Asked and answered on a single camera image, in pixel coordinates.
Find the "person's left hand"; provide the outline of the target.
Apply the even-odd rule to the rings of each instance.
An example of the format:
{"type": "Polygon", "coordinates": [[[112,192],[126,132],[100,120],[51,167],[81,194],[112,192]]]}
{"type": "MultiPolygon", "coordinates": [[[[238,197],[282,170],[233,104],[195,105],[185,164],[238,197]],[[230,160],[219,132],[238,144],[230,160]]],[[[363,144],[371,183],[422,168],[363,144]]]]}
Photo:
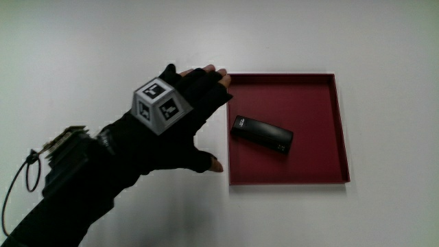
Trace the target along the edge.
{"type": "Polygon", "coordinates": [[[232,98],[227,91],[231,76],[213,65],[177,73],[173,64],[159,75],[174,87],[193,110],[164,133],[157,135],[130,113],[104,127],[99,137],[108,150],[141,174],[157,169],[190,169],[197,173],[223,172],[211,153],[195,147],[193,138],[207,119],[232,98]]]}

